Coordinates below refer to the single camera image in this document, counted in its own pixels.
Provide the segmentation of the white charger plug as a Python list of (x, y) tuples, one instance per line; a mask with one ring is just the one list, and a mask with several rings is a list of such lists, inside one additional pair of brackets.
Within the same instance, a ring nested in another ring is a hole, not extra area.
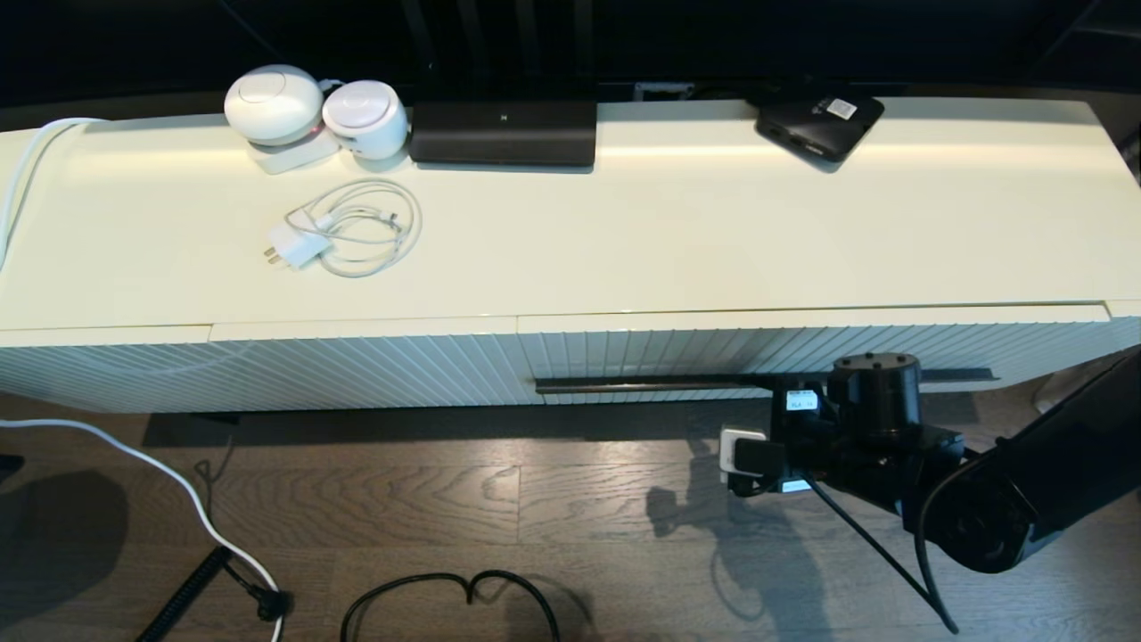
[(270, 265), (285, 265), (289, 268), (304, 268), (323, 252), (332, 247), (332, 241), (325, 235), (310, 230), (299, 230), (296, 226), (283, 222), (275, 225), (268, 233), (269, 247), (262, 255)]

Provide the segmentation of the small white round device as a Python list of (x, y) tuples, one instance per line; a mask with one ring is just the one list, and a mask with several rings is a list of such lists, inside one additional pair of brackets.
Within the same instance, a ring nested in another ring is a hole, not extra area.
[(324, 124), (343, 149), (366, 161), (395, 157), (410, 133), (410, 117), (393, 86), (359, 80), (338, 86), (323, 105)]

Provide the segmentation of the black set-top box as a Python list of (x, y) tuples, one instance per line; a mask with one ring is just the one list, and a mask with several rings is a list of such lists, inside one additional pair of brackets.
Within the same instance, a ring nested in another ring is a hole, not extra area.
[(843, 163), (885, 113), (884, 101), (835, 94), (758, 101), (755, 130), (807, 157)]

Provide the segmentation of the white ribbed drawer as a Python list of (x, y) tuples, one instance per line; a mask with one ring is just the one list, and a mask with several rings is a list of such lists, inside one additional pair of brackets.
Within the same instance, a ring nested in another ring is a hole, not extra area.
[(534, 316), (518, 322), (531, 377), (816, 373), (843, 355), (905, 352), (923, 369), (989, 369), (1019, 385), (1141, 344), (1141, 320), (1102, 304)]

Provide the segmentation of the white flat device base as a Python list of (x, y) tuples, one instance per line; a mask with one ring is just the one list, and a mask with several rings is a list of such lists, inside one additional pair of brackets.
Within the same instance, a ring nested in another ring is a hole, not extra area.
[(324, 129), (311, 131), (294, 143), (280, 145), (248, 143), (249, 159), (252, 159), (265, 174), (270, 176), (283, 174), (333, 157), (338, 151), (341, 151), (341, 145), (337, 137)]

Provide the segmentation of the white ribbed cabinet front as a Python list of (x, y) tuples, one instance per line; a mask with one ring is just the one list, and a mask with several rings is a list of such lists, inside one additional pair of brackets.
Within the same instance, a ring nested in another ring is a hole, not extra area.
[(335, 407), (542, 403), (516, 317), (216, 324), (210, 341)]
[(0, 330), (0, 391), (102, 412), (177, 411), (230, 357), (191, 330)]

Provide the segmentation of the large white round device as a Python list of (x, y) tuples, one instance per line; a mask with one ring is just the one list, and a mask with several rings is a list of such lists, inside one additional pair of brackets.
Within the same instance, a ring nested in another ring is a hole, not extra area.
[(301, 141), (322, 122), (324, 94), (305, 70), (274, 64), (249, 70), (229, 87), (224, 115), (249, 143), (281, 146)]

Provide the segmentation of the white ribbed TV cabinet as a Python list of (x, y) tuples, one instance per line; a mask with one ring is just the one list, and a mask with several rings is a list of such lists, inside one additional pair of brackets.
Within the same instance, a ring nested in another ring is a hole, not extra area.
[[(516, 317), (521, 338), (534, 316), (1045, 304), (1141, 320), (1141, 186), (1086, 104), (883, 101), (833, 171), (764, 141), (739, 101), (606, 104), (586, 172), (341, 155), (272, 177), (219, 114), (76, 128), (37, 166), (0, 330)], [(283, 222), (332, 247), (270, 265)], [(159, 412), (342, 409), (219, 347)]]

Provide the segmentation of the black router box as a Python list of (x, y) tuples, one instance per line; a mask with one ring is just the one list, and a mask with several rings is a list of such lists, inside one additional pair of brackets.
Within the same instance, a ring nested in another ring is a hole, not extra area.
[(410, 159), (431, 164), (594, 166), (594, 99), (419, 101)]

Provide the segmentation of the grey fabric cushion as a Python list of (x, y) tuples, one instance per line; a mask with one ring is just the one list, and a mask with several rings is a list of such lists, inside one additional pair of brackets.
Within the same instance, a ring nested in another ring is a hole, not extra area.
[(1063, 403), (1065, 399), (1079, 391), (1081, 387), (1087, 385), (1108, 368), (1107, 361), (1099, 360), (1081, 363), (1071, 368), (1055, 371), (1054, 374), (1047, 376), (1047, 380), (1031, 397), (1031, 406), (1039, 414), (1046, 414), (1052, 407)]

